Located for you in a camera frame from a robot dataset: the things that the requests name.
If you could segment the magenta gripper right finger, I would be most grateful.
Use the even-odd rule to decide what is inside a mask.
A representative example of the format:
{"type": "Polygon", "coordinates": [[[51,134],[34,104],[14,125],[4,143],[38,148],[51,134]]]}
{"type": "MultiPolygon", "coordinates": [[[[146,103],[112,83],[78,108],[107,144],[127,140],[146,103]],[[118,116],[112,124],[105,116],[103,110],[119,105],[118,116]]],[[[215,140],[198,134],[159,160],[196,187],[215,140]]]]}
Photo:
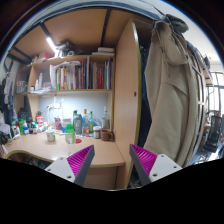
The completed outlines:
{"type": "Polygon", "coordinates": [[[181,170],[167,155],[155,155],[133,144],[130,145],[129,154],[143,186],[181,170]]]}

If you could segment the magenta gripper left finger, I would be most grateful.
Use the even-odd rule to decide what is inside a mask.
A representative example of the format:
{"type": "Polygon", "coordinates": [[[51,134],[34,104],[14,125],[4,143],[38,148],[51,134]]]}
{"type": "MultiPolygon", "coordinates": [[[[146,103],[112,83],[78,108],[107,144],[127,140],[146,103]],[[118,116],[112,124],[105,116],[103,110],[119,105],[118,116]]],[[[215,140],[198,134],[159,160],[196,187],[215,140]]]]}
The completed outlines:
{"type": "Polygon", "coordinates": [[[46,171],[82,186],[94,156],[94,146],[90,145],[68,158],[59,157],[46,168],[46,171]]]}

